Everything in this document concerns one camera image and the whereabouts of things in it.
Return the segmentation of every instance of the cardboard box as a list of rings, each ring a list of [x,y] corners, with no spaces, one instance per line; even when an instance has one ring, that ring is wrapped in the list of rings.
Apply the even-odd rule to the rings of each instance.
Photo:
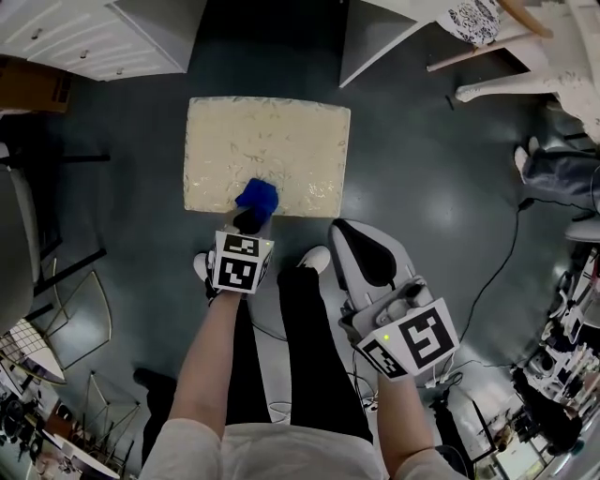
[[[57,68],[0,56],[0,110],[66,112],[71,78]]]

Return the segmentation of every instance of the white sneaker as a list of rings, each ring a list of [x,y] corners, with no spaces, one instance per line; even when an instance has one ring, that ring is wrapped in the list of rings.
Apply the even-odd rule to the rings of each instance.
[[[525,179],[523,178],[523,169],[525,168],[525,163],[529,159],[529,155],[522,146],[518,146],[515,150],[515,165],[517,166],[518,174],[521,176],[521,182],[525,183]]]
[[[199,253],[194,257],[194,270],[196,270],[196,274],[202,280],[202,283],[206,281],[208,278],[208,271],[206,270],[206,254]]]
[[[539,147],[540,147],[540,141],[537,140],[535,137],[531,137],[529,139],[529,141],[527,142],[527,149],[529,150],[530,157],[533,156],[533,154],[535,153],[535,151],[537,149],[539,149]]]
[[[320,275],[331,261],[331,253],[327,247],[318,246],[310,249],[297,266],[314,268]]]

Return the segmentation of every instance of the blue sponge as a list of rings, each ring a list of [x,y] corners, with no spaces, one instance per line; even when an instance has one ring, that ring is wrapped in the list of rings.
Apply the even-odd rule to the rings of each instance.
[[[250,208],[254,220],[264,225],[278,208],[279,197],[275,186],[258,178],[251,178],[242,194],[235,199],[237,206]]]

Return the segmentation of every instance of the black cable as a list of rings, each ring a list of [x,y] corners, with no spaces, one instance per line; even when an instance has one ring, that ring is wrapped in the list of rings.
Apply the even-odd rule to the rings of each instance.
[[[375,391],[375,389],[371,386],[370,382],[365,377],[362,377],[361,375],[358,375],[358,374],[354,374],[351,371],[347,371],[346,373],[348,375],[353,376],[355,379],[362,380],[364,383],[366,383],[368,389],[371,391],[371,396],[375,397],[375,395],[377,394],[377,392]]]
[[[452,376],[448,379],[448,381],[450,382],[450,384],[448,384],[448,388],[450,388],[451,386],[460,385],[464,376],[465,374],[461,371],[453,373]]]
[[[598,213],[597,210],[595,210],[595,209],[591,209],[591,208],[588,208],[586,206],[577,205],[575,203],[562,203],[562,202],[557,202],[555,200],[542,200],[542,199],[536,199],[536,198],[532,198],[532,200],[534,202],[540,202],[540,203],[555,203],[555,204],[560,205],[560,206],[572,206],[572,207],[577,208],[579,210],[583,210],[584,212]]]
[[[504,269],[504,267],[506,266],[506,264],[508,263],[510,258],[513,256],[513,251],[515,251],[515,244],[517,243],[518,216],[521,213],[521,211],[524,210],[525,208],[526,207],[524,207],[524,208],[519,207],[519,209],[517,210],[517,214],[515,216],[515,231],[513,232],[513,240],[510,244],[510,249],[508,250],[508,255],[506,255],[506,257],[504,258],[504,261],[502,262],[500,267],[498,267],[496,272],[494,272],[494,275],[492,275],[491,278],[486,282],[486,284],[481,288],[481,290],[479,291],[477,296],[475,296],[475,299],[472,302],[471,311],[469,312],[469,317],[467,318],[467,326],[465,327],[465,329],[462,332],[462,335],[460,336],[460,343],[462,343],[462,340],[465,338],[465,335],[467,335],[467,331],[469,330],[469,327],[471,326],[471,321],[473,319],[473,313],[475,311],[475,307],[477,306],[477,302],[479,302],[479,299],[481,298],[481,295],[483,295],[483,293],[486,291],[486,288],[489,287],[491,282],[494,281],[494,279],[500,274],[500,272]]]
[[[269,337],[274,338],[275,340],[285,341],[285,342],[288,341],[288,339],[286,339],[285,337],[279,337],[279,336],[277,336],[275,334],[267,332],[266,330],[264,330],[263,328],[261,328],[259,325],[257,325],[255,322],[252,322],[252,326],[254,328],[256,328],[257,330],[260,330],[261,332],[263,332],[265,335],[268,335]]]
[[[352,375],[354,376],[354,390],[358,396],[358,399],[360,400],[360,405],[363,408],[363,415],[367,416],[365,404],[363,403],[363,394],[360,393],[360,387],[358,386],[358,373],[356,372],[356,350],[352,352]]]
[[[458,365],[457,367],[454,367],[454,372],[455,372],[455,373],[453,373],[453,374],[452,374],[452,375],[451,375],[451,376],[448,378],[448,381],[451,381],[452,379],[455,379],[455,378],[456,378],[456,375],[457,375],[458,373],[460,373],[460,374],[461,374],[461,377],[460,377],[460,379],[459,379],[459,380],[452,380],[452,381],[451,381],[451,384],[450,384],[449,386],[458,385],[458,384],[460,384],[460,383],[462,382],[462,378],[463,378],[463,376],[464,376],[464,373],[463,373],[463,372],[458,372],[457,370],[458,370],[459,368],[462,368],[462,367],[464,367],[465,365],[469,365],[469,364],[471,364],[471,363],[476,363],[476,364],[479,364],[479,365],[481,365],[483,368],[509,368],[509,367],[513,367],[513,366],[517,366],[517,367],[518,367],[518,364],[520,364],[520,363],[522,363],[522,362],[525,362],[525,361],[527,361],[528,359],[529,359],[529,357],[525,357],[525,358],[523,358],[523,359],[519,360],[519,361],[518,361],[518,362],[516,362],[516,363],[510,363],[510,364],[499,364],[499,365],[486,365],[486,364],[484,364],[483,362],[480,362],[479,360],[475,360],[474,358],[473,358],[473,359],[471,359],[471,360],[467,360],[466,362],[463,362],[463,363],[461,363],[461,364],[460,364],[460,365]],[[443,366],[443,369],[442,369],[442,375],[440,375],[440,378],[441,378],[441,377],[443,377],[443,375],[444,375],[443,371],[445,370],[446,364],[444,364],[444,366]],[[424,385],[419,385],[417,388],[426,388],[426,387],[425,387]]]
[[[442,367],[442,374],[440,375],[440,378],[442,378],[445,375],[445,373],[446,373],[446,367],[448,366],[448,362],[451,359],[452,359],[452,355],[450,355],[448,358],[446,358],[446,361],[445,361],[445,363],[443,364],[443,367]]]

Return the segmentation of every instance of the forearm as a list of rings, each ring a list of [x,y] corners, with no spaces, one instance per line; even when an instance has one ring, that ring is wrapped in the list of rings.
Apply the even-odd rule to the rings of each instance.
[[[241,295],[221,293],[208,309],[179,373],[169,418],[190,418],[223,436]]]
[[[377,427],[385,468],[392,478],[408,457],[433,448],[433,434],[412,378],[389,382],[379,376]]]

